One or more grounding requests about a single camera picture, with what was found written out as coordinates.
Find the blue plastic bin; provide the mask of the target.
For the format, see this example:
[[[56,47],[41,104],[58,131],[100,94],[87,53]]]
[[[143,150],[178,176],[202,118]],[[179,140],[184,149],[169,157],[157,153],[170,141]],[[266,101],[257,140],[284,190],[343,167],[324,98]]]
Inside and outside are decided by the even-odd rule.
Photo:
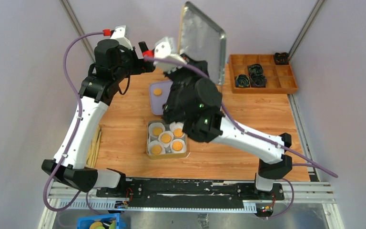
[[[79,218],[77,229],[126,229],[125,221],[119,213]]]

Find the white paper cupcake liner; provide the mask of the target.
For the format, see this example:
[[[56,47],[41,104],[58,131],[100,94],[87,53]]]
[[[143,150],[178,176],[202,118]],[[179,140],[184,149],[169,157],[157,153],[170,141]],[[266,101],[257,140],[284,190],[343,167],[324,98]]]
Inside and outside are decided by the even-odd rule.
[[[170,128],[170,131],[173,133],[174,129],[176,129],[176,128],[183,129],[183,123],[180,123],[180,122],[171,123],[169,128]]]
[[[168,146],[170,145],[170,143],[173,141],[173,139],[172,139],[172,141],[171,141],[170,143],[167,143],[167,144],[165,144],[165,143],[161,142],[161,140],[160,140],[161,135],[162,135],[162,134],[166,134],[166,133],[168,133],[172,138],[174,138],[173,133],[172,133],[171,131],[164,131],[164,132],[162,132],[162,133],[159,135],[159,137],[158,137],[158,141],[159,141],[159,142],[161,143],[161,145],[162,145],[162,146],[164,146],[164,147],[168,147]]]
[[[161,127],[162,129],[163,129],[163,132],[166,130],[166,128],[165,128],[165,126],[164,126],[164,124],[163,123],[161,123],[161,122],[154,122],[154,123],[151,123],[151,124],[149,124],[149,126],[148,126],[148,132],[149,132],[149,135],[151,136],[151,137],[158,137],[158,136],[154,136],[153,134],[152,134],[152,130],[153,130],[153,128],[154,127]]]
[[[180,141],[180,142],[182,142],[182,143],[184,144],[183,149],[182,149],[181,151],[176,152],[176,151],[174,151],[174,150],[172,149],[172,143],[173,143],[174,141]],[[174,154],[178,154],[178,153],[185,153],[185,152],[186,152],[186,150],[187,150],[187,148],[186,148],[186,143],[185,143],[183,140],[181,140],[181,139],[175,139],[175,140],[173,140],[173,141],[171,142],[171,144],[170,144],[170,147],[171,147],[171,152],[172,152],[172,153],[174,153]]]
[[[154,156],[154,155],[152,155],[151,154],[151,147],[153,146],[153,145],[160,145],[160,146],[162,146],[161,145],[161,143],[159,142],[159,141],[151,141],[149,144],[148,144],[148,154],[150,155],[150,156]],[[163,154],[165,154],[166,153],[166,150],[165,150],[165,148],[163,147],[163,151],[162,151],[162,153],[161,154],[159,154],[159,155],[163,155]]]

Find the wooden compartment organizer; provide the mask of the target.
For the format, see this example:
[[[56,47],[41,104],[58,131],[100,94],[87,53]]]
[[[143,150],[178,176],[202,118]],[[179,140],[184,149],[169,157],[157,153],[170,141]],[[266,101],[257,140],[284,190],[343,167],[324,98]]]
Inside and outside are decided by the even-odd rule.
[[[277,65],[272,54],[231,54],[228,59],[232,92],[234,94],[295,94],[298,85],[290,64]],[[265,87],[237,87],[236,78],[248,75],[248,66],[260,64],[267,78]]]

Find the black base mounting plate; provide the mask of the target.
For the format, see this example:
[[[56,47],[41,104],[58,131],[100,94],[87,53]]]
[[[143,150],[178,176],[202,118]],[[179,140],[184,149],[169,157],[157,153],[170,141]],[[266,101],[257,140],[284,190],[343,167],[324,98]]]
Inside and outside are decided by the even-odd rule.
[[[171,209],[238,209],[244,201],[284,200],[281,184],[259,191],[253,181],[131,178],[122,189],[100,188],[100,198],[123,198],[130,207]]]

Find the gold cookie tin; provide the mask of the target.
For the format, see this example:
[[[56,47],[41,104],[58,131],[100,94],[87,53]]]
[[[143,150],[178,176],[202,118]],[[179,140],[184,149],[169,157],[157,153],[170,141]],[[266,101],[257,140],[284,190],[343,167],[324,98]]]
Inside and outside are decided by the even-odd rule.
[[[161,122],[161,123],[163,123],[163,124],[164,124],[164,126],[165,126],[165,128],[166,128],[166,130],[165,130],[165,131],[170,131],[170,128],[169,128],[170,124],[166,124],[166,123],[164,123],[162,120],[154,120],[154,121],[150,121],[150,122],[148,123],[148,126],[149,126],[149,124],[154,123],[154,122]],[[181,140],[183,140],[183,141],[186,143],[186,148],[187,148],[187,150],[186,150],[186,152],[185,152],[185,153],[178,153],[178,154],[174,154],[174,153],[172,153],[172,152],[171,152],[171,147],[170,147],[170,145],[169,145],[168,147],[164,147],[164,148],[165,148],[165,150],[166,150],[166,153],[165,153],[165,154],[163,154],[163,155],[159,155],[159,156],[150,156],[150,155],[148,154],[148,144],[149,144],[151,141],[156,141],[156,140],[158,141],[158,137],[151,137],[151,136],[149,135],[148,130],[147,130],[147,150],[146,150],[147,155],[149,156],[149,158],[150,158],[150,159],[170,159],[170,158],[182,158],[182,157],[187,157],[187,156],[188,156],[188,154],[189,154],[189,147],[188,147],[188,143],[187,143],[187,135],[185,134],[185,135],[184,135],[184,137],[182,137],[182,138],[176,138],[176,137],[174,137],[174,138],[173,138],[173,140],[175,140],[175,139],[181,139]]]

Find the orange cookie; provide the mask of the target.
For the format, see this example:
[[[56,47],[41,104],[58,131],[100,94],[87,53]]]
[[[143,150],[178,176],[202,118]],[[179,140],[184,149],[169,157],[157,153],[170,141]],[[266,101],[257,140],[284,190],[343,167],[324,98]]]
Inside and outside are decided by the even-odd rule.
[[[176,128],[176,129],[174,129],[174,131],[173,131],[173,135],[174,135],[175,137],[177,137],[177,138],[181,138],[181,137],[183,137],[183,136],[184,136],[184,132],[183,132],[183,130],[182,130],[181,128]]]
[[[161,89],[161,88],[155,88],[155,89],[153,90],[153,94],[154,94],[155,96],[161,96],[161,95],[162,95],[162,93],[163,93],[163,91],[162,91],[162,89]]]
[[[163,142],[165,144],[170,143],[172,141],[172,139],[173,138],[168,133],[162,134],[161,138],[160,138],[161,142]]]
[[[176,152],[181,151],[183,149],[184,144],[180,141],[174,141],[172,143],[172,149]]]
[[[152,155],[159,155],[159,154],[162,153],[162,151],[163,151],[163,147],[160,146],[160,145],[153,145],[151,147],[151,154]]]
[[[161,127],[158,127],[158,126],[157,127],[154,127],[152,129],[152,134],[154,136],[159,136],[162,132],[163,132],[163,129]]]

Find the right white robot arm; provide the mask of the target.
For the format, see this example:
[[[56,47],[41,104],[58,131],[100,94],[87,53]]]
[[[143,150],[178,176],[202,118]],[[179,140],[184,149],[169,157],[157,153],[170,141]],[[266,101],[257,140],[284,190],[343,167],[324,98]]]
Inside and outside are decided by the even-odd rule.
[[[172,38],[159,40],[153,57],[146,55],[145,60],[153,62],[172,81],[163,107],[163,121],[182,123],[183,132],[196,142],[219,143],[258,157],[254,195],[259,199],[271,195],[274,181],[292,169],[283,138],[236,122],[222,102],[222,93],[208,76],[207,62],[178,54]]]

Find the lavender tray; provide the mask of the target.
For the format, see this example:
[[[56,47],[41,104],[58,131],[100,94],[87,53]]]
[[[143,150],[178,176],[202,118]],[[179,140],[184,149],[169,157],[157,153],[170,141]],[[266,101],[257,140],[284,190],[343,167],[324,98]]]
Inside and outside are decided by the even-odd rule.
[[[154,115],[162,115],[163,114],[163,105],[166,103],[170,88],[172,85],[172,81],[161,81],[152,83],[149,86],[149,96],[150,96],[150,104],[151,104],[151,111]],[[161,94],[155,95],[155,90],[160,89]]]

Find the silver tin lid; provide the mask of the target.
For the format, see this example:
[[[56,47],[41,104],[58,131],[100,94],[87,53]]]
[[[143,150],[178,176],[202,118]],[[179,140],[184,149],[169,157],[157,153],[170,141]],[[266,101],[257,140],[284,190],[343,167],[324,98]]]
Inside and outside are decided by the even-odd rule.
[[[181,13],[178,50],[196,61],[207,61],[211,80],[218,86],[225,82],[226,33],[192,2]]]

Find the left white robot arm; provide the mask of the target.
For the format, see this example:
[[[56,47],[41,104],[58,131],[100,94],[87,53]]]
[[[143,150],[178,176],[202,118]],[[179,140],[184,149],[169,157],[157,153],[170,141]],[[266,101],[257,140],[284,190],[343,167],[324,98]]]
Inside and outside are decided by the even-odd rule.
[[[70,128],[53,159],[45,159],[41,168],[59,183],[89,192],[106,187],[115,197],[127,191],[126,175],[112,169],[97,170],[87,167],[86,160],[91,141],[104,113],[115,94],[125,94],[119,84],[132,75],[151,73],[154,67],[138,58],[135,47],[126,37],[125,25],[114,30],[103,30],[106,38],[94,49],[94,63],[76,93],[77,108]]]

